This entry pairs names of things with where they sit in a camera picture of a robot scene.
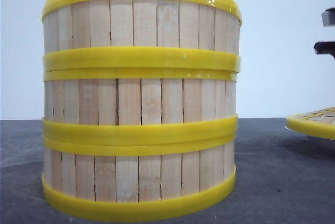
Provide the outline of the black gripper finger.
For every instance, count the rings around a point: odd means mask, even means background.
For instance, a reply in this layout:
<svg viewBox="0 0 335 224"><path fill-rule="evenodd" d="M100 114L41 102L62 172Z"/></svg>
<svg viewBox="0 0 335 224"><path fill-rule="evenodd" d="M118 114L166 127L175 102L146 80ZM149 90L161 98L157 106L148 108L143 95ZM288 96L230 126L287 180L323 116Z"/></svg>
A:
<svg viewBox="0 0 335 224"><path fill-rule="evenodd" d="M324 27L335 25L335 9L326 9L322 14L322 24Z"/></svg>
<svg viewBox="0 0 335 224"><path fill-rule="evenodd" d="M316 54L330 54L335 58L334 41L316 42L314 45L314 50Z"/></svg>

